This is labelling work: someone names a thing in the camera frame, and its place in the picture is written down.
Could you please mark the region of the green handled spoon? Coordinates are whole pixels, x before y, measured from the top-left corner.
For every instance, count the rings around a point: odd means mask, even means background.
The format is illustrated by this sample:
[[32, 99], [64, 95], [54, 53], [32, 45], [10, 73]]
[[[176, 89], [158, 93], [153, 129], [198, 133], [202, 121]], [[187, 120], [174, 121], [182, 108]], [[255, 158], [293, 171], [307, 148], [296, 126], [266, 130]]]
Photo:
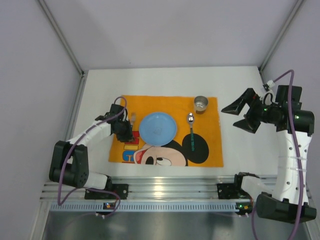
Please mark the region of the green handled spoon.
[[192, 112], [189, 112], [187, 115], [187, 123], [189, 124], [190, 128], [190, 142], [191, 142], [191, 150], [195, 151], [195, 140], [194, 140], [194, 131], [193, 131], [193, 124], [195, 122], [195, 117]]

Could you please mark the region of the orange Mickey Mouse placemat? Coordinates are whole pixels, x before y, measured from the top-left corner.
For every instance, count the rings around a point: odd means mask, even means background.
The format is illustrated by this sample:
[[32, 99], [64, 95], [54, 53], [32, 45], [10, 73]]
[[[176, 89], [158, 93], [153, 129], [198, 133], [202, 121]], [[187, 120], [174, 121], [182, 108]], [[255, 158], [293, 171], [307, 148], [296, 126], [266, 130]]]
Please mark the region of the orange Mickey Mouse placemat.
[[[126, 95], [121, 104], [126, 105], [129, 115], [136, 113], [133, 125], [134, 141], [121, 143], [114, 138], [109, 152], [109, 162], [162, 167], [224, 166], [216, 97], [208, 98], [208, 106], [203, 114], [194, 114], [194, 151], [191, 148], [190, 126], [187, 122], [188, 113], [195, 110], [193, 97]], [[143, 118], [155, 112], [169, 114], [177, 124], [175, 138], [163, 146], [146, 144], [139, 133], [139, 125]]]

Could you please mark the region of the steel cup with brown base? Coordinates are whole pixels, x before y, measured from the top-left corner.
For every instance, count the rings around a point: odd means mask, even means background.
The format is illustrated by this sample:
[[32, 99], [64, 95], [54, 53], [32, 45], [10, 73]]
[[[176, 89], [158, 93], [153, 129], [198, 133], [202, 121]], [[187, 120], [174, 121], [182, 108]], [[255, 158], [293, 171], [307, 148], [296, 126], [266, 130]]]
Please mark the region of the steel cup with brown base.
[[203, 114], [209, 104], [209, 100], [205, 96], [196, 96], [193, 101], [194, 111], [196, 114]]

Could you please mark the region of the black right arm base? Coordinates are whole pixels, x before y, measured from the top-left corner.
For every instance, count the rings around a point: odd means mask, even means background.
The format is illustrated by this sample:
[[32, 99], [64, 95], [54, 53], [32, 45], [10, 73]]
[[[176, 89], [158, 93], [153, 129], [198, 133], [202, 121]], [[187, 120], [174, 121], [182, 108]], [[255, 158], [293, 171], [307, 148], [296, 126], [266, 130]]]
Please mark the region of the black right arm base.
[[242, 182], [244, 177], [260, 178], [256, 174], [249, 172], [239, 172], [234, 175], [233, 183], [218, 183], [217, 193], [219, 200], [231, 200], [231, 199], [250, 199], [250, 195], [242, 188]]

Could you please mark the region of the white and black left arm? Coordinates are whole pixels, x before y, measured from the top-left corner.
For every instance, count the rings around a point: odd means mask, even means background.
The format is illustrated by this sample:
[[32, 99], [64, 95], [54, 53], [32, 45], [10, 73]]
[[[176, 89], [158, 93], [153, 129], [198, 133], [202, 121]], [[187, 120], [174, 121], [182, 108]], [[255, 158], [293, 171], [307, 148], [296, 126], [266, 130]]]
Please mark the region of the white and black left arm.
[[134, 135], [127, 113], [124, 106], [113, 103], [87, 130], [68, 141], [58, 141], [53, 149], [49, 179], [77, 189], [107, 190], [112, 184], [111, 177], [90, 171], [89, 150], [112, 136], [121, 143], [132, 142]]

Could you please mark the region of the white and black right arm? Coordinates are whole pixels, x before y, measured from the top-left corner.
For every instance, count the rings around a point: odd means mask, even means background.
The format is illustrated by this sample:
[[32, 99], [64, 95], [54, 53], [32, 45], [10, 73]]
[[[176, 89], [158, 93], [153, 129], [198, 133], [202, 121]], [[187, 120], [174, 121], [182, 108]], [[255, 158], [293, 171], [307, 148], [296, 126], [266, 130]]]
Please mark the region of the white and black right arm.
[[307, 155], [314, 133], [315, 116], [311, 111], [301, 109], [302, 87], [293, 86], [291, 89], [289, 96], [289, 86], [279, 85], [275, 102], [267, 105], [252, 88], [247, 88], [222, 112], [239, 115], [248, 105], [244, 118], [233, 126], [253, 134], [261, 123], [275, 125], [279, 157], [274, 189], [265, 186], [257, 175], [244, 172], [238, 174], [240, 180], [235, 180], [235, 183], [255, 200], [260, 218], [293, 224], [298, 210], [300, 186], [306, 183], [300, 180], [299, 174], [307, 172]]

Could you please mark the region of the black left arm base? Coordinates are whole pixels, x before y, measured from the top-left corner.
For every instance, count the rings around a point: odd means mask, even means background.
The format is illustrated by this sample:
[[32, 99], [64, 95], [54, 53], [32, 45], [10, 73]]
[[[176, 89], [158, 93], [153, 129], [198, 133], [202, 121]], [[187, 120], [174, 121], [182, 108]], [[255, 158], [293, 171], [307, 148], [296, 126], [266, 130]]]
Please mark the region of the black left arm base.
[[128, 184], [113, 184], [108, 190], [104, 189], [86, 189], [84, 199], [85, 200], [116, 200], [117, 196], [121, 200], [126, 200], [129, 193]]

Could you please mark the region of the blue plastic plate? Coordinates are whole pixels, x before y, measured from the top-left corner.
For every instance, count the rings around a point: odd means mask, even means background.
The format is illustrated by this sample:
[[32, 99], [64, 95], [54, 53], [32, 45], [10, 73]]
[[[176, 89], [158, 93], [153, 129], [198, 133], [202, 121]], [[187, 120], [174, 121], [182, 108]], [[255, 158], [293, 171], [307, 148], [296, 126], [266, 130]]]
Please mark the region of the blue plastic plate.
[[138, 131], [140, 138], [146, 144], [160, 147], [175, 138], [178, 127], [171, 115], [165, 112], [153, 112], [142, 119]]

